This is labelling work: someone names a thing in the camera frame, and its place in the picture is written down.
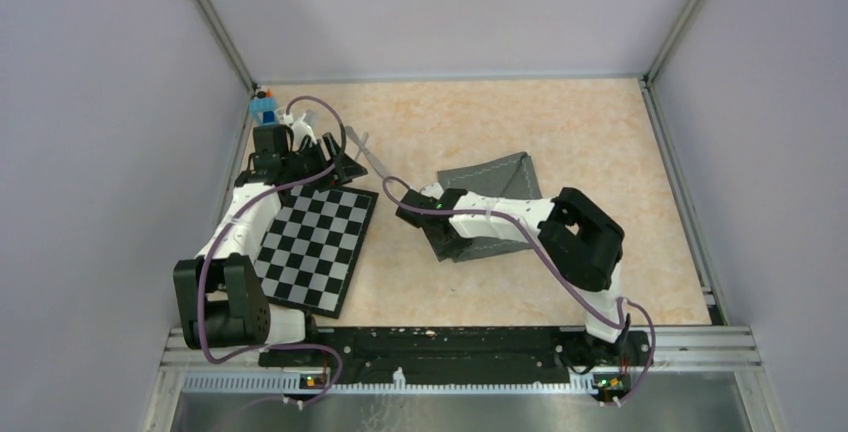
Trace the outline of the grey cloth napkin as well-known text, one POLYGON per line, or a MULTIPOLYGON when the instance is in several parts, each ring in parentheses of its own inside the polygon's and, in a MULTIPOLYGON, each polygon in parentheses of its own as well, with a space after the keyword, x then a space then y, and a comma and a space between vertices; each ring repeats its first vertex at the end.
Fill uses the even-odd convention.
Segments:
MULTIPOLYGON (((527 152, 517 152, 478 165, 437 172, 437 180, 420 189, 428 197, 439 198, 448 189, 463 189, 478 196, 497 199, 497 205, 511 201, 531 201, 542 198, 532 157, 527 152)), ((454 263, 480 260, 529 250, 523 241, 492 237, 471 238, 459 252, 447 258, 454 263)))

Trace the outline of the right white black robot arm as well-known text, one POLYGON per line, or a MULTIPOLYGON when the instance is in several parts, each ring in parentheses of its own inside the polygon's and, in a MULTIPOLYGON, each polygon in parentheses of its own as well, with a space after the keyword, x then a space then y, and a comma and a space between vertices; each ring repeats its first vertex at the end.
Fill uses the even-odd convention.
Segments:
POLYGON ((529 246, 585 312, 582 337, 564 345, 560 360, 578 374, 621 361, 630 328, 620 285, 625 233, 583 192, 566 187, 551 198, 511 199, 437 186, 407 189, 393 202, 397 217, 422 230, 441 260, 480 238, 529 246))

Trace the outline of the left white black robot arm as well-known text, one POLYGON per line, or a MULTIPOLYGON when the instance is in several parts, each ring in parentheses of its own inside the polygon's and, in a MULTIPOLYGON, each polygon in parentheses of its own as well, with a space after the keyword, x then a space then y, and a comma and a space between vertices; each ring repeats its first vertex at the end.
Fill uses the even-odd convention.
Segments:
POLYGON ((252 137, 254 151, 212 238, 174 267, 180 325, 191 349, 259 346, 284 338, 283 353, 308 365, 319 356, 320 338, 305 328, 299 311, 284 313, 275 324, 255 263, 266 233, 283 219, 288 192, 325 191, 368 171, 345 152, 345 139, 330 133, 317 138, 307 124, 259 126, 252 137))

